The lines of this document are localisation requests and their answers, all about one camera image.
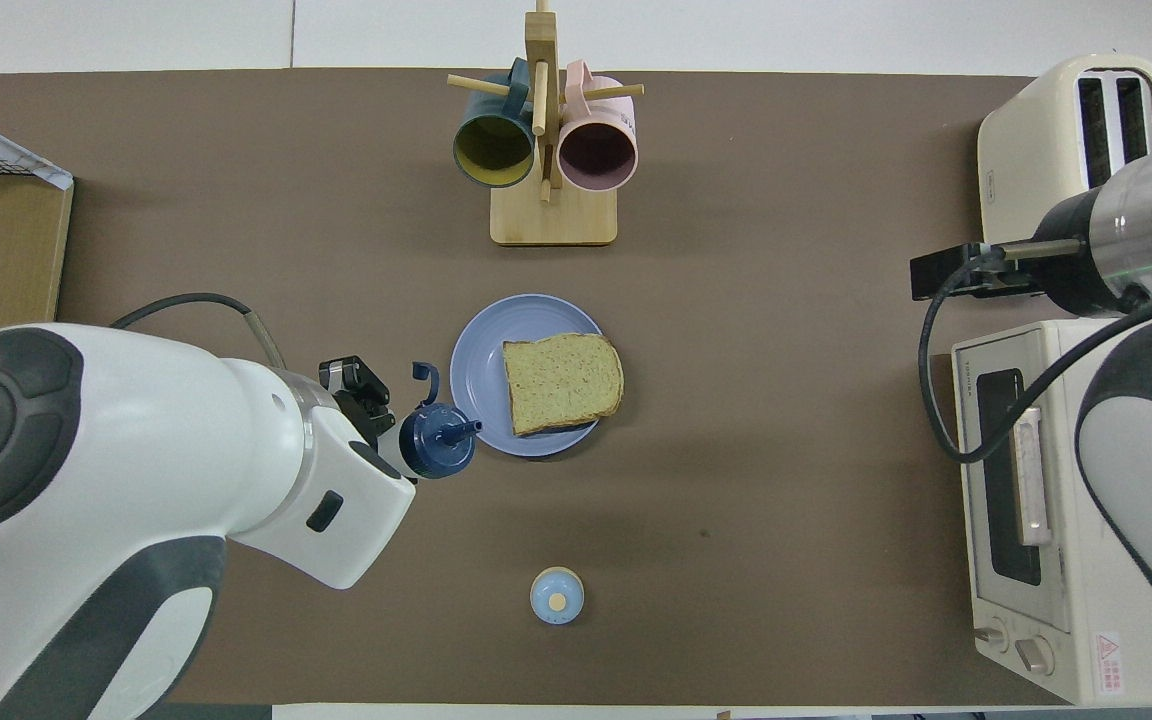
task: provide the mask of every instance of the oven window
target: oven window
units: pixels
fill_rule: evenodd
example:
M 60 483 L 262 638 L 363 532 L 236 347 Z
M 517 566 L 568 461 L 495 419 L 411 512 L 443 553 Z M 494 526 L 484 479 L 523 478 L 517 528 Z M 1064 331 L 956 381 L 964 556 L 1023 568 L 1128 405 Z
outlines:
M 1021 378 L 1020 370 L 1000 370 L 977 378 L 982 435 L 998 427 L 1007 407 L 1020 396 L 1021 389 L 1024 389 L 1024 378 Z M 1038 564 L 1038 548 L 1020 544 L 1020 511 L 1016 509 L 1016 483 L 1011 477 L 1009 448 L 998 448 L 983 464 L 993 571 L 1021 583 L 1041 584 L 1043 569 Z

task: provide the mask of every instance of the mug handle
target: mug handle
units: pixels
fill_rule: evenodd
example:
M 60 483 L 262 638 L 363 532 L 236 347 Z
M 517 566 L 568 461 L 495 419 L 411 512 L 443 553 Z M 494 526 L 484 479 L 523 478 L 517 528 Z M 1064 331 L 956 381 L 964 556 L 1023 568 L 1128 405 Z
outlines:
M 589 71 L 585 60 L 573 60 L 567 66 L 567 106 L 573 109 L 573 119 L 589 118 L 589 101 L 585 100 L 585 85 L 593 85 L 594 76 Z
M 509 94 L 503 98 L 503 106 L 500 113 L 508 118 L 522 118 L 522 106 L 526 104 L 526 92 L 531 91 L 531 77 L 526 69 L 526 60 L 522 58 L 513 59 L 513 68 L 509 68 Z

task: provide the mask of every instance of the oven door handle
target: oven door handle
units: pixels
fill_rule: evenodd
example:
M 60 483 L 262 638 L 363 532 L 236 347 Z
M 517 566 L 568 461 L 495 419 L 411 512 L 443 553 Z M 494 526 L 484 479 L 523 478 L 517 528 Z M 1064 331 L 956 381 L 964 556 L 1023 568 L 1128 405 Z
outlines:
M 1052 543 L 1044 492 L 1046 483 L 1043 482 L 1043 441 L 1038 434 L 1041 417 L 1037 407 L 1030 407 L 1011 425 L 1011 486 L 1016 493 L 1016 521 L 1020 524 L 1020 544 L 1029 547 Z

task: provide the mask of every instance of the warning triangle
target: warning triangle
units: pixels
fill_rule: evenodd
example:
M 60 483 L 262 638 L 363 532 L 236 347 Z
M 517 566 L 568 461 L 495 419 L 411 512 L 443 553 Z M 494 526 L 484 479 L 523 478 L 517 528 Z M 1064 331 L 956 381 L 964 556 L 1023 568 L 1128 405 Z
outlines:
M 1101 660 L 1105 660 L 1108 655 L 1114 655 L 1114 651 L 1117 649 L 1117 644 L 1112 642 L 1111 638 L 1105 637 L 1105 635 L 1096 636 L 1096 650 L 1100 653 Z

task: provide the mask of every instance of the warning label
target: warning label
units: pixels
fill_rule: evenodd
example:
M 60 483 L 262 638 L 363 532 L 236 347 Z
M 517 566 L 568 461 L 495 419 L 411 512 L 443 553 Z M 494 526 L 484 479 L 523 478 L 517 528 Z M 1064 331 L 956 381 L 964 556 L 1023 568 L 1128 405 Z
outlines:
M 1123 642 L 1116 632 L 1094 635 L 1097 694 L 1123 694 Z

